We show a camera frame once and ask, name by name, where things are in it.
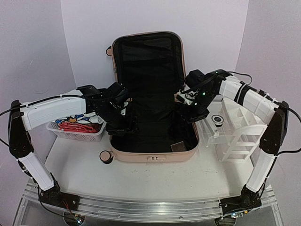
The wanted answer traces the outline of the white cosmetic tube box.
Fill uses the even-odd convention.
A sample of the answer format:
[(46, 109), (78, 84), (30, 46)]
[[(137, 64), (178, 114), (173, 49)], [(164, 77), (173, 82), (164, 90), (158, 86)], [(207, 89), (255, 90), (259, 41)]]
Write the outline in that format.
[(217, 127), (211, 127), (211, 133), (213, 137), (218, 137), (220, 135), (220, 131)]

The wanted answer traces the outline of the black round jar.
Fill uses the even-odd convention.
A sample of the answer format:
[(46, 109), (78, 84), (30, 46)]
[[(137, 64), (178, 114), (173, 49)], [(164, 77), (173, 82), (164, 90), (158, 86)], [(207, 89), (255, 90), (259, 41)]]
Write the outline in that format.
[(221, 127), (224, 123), (224, 118), (221, 115), (212, 115), (211, 120), (216, 127)]

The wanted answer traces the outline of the white perforated plastic basket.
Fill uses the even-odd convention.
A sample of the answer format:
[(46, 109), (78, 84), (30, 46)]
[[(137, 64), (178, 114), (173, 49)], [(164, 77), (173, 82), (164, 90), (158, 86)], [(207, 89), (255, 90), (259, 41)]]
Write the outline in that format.
[(105, 126), (106, 122), (99, 116), (80, 114), (51, 121), (46, 128), (60, 138), (100, 142)]

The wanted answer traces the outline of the white t-shirt blue flower print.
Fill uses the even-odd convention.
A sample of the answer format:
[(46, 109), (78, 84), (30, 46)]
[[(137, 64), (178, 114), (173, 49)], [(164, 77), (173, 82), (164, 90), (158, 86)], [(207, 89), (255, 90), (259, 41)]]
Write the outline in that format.
[(102, 124), (104, 120), (96, 115), (95, 113), (88, 113), (88, 114), (76, 114), (67, 117), (63, 117), (60, 119), (54, 120), (55, 123), (63, 123), (63, 122), (70, 122), (70, 123), (78, 123), (78, 124)]

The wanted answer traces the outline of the dark brown pouch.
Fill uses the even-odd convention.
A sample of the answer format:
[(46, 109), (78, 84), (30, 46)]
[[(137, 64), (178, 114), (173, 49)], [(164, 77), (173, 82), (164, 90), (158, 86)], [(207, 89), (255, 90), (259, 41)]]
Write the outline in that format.
[(183, 141), (170, 145), (172, 152), (186, 152), (187, 148)]

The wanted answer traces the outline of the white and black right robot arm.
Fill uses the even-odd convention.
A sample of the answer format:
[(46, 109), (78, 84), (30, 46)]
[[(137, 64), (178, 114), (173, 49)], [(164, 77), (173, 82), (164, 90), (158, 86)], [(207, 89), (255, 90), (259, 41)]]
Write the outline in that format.
[(288, 127), (288, 114), (300, 116), (284, 101), (278, 102), (263, 90), (257, 90), (234, 76), (234, 72), (219, 69), (207, 74), (200, 70), (191, 71), (184, 80), (188, 90), (180, 89), (177, 99), (185, 104), (184, 116), (189, 123), (208, 116), (208, 106), (217, 95), (234, 101), (259, 117), (267, 128), (263, 133), (259, 148), (261, 152), (253, 171), (244, 185), (237, 205), (246, 209), (258, 200), (258, 192), (265, 184), (276, 158), (285, 153), (299, 153), (297, 150), (281, 151)]

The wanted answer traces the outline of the clear plastic organizer drawer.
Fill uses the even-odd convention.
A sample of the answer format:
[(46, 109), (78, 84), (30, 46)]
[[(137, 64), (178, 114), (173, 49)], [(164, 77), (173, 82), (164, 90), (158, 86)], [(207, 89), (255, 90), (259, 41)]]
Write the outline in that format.
[(201, 138), (204, 146), (226, 144), (231, 145), (233, 141), (233, 133), (231, 127), (224, 117), (223, 124), (217, 127), (212, 118), (206, 118), (199, 122), (201, 128)]

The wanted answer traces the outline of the white desktop drawer organizer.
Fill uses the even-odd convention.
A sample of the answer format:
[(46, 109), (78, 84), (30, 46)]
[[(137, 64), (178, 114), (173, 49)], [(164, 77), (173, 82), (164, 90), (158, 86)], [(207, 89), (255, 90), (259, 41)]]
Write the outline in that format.
[(251, 111), (224, 98), (219, 115), (224, 118), (218, 128), (221, 141), (215, 145), (221, 162), (246, 161), (259, 145), (267, 125)]

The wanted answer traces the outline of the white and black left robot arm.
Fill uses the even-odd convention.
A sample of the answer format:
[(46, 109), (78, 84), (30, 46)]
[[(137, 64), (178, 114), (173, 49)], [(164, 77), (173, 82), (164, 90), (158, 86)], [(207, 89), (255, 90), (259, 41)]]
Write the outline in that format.
[(93, 113), (107, 123), (110, 135), (122, 136), (136, 129), (134, 116), (126, 113), (128, 99), (128, 90), (118, 82), (103, 89), (86, 85), (37, 101), (21, 103), (15, 100), (8, 110), (1, 113), (9, 114), (9, 152), (25, 173), (34, 179), (44, 198), (52, 205), (60, 205), (65, 194), (36, 153), (32, 132), (56, 119)]

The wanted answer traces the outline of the pink hard-shell suitcase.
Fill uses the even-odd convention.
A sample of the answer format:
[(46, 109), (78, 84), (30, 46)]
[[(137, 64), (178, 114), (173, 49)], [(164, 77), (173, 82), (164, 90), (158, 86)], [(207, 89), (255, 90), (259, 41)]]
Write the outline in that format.
[[(129, 94), (127, 113), (136, 117), (134, 133), (110, 136), (110, 152), (123, 162), (183, 162), (197, 151), (195, 123), (181, 115), (175, 95), (185, 84), (181, 38), (174, 32), (147, 32), (117, 38), (106, 51), (115, 79)], [(186, 152), (170, 145), (183, 141)]]

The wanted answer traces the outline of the red patterned cloth item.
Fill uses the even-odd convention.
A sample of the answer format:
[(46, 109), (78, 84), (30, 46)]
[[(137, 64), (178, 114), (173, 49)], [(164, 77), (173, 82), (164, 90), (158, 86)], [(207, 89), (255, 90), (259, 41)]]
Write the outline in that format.
[(78, 124), (63, 122), (59, 123), (60, 130), (65, 132), (80, 132), (80, 133), (97, 133), (101, 130), (102, 124)]

